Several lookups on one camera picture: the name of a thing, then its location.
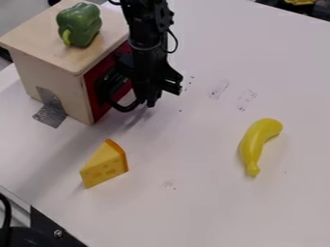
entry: wooden box lid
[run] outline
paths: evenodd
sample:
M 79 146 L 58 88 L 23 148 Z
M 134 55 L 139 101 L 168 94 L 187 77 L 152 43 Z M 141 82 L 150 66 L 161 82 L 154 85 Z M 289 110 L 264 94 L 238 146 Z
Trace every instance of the wooden box lid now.
M 65 46 L 58 35 L 56 15 L 79 2 L 82 1 L 62 0 L 2 36 L 0 45 L 37 57 L 74 75 L 84 73 L 127 39 L 128 27 L 122 13 L 98 6 L 103 25 L 92 44 L 87 48 Z

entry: green bell pepper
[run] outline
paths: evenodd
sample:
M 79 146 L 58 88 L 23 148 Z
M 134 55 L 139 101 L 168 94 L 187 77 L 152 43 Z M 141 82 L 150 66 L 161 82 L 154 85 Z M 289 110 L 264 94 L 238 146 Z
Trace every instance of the green bell pepper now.
M 78 3 L 56 16 L 59 35 L 65 45 L 86 47 L 102 26 L 100 11 L 94 4 Z

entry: white table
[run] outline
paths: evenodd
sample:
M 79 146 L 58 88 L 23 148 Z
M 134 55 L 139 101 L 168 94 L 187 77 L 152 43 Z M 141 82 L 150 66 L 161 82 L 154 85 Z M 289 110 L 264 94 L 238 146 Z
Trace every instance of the white table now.
M 91 247 L 329 246 L 330 23 L 240 0 L 174 7 L 186 91 L 154 109 L 53 129 L 14 67 L 0 73 L 1 183 Z M 285 129 L 250 179 L 236 148 L 263 117 Z M 85 190 L 106 138 L 130 172 Z

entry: yellow banana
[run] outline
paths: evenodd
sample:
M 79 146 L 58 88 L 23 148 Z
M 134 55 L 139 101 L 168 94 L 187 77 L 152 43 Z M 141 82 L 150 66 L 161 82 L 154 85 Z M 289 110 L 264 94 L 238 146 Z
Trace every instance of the yellow banana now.
M 261 169 L 258 166 L 263 144 L 281 133 L 283 126 L 273 119 L 262 119 L 253 123 L 246 131 L 239 145 L 239 154 L 244 162 L 247 174 L 255 177 Z

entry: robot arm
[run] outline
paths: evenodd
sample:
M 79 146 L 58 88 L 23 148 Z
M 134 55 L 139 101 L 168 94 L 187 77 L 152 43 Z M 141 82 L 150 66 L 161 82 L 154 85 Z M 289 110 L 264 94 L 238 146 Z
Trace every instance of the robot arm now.
M 166 0 L 109 1 L 123 9 L 132 53 L 119 55 L 116 71 L 109 80 L 112 88 L 109 89 L 108 101 L 117 110 L 129 112 L 145 102 L 148 107 L 153 107 L 162 91 L 179 95 L 183 77 L 167 61 L 168 54 L 178 48 L 178 40 L 170 30 L 174 24 L 174 13 Z M 173 51 L 168 51 L 168 34 L 176 42 Z M 128 106 L 121 106 L 113 100 L 113 96 L 127 78 L 131 80 L 136 100 Z

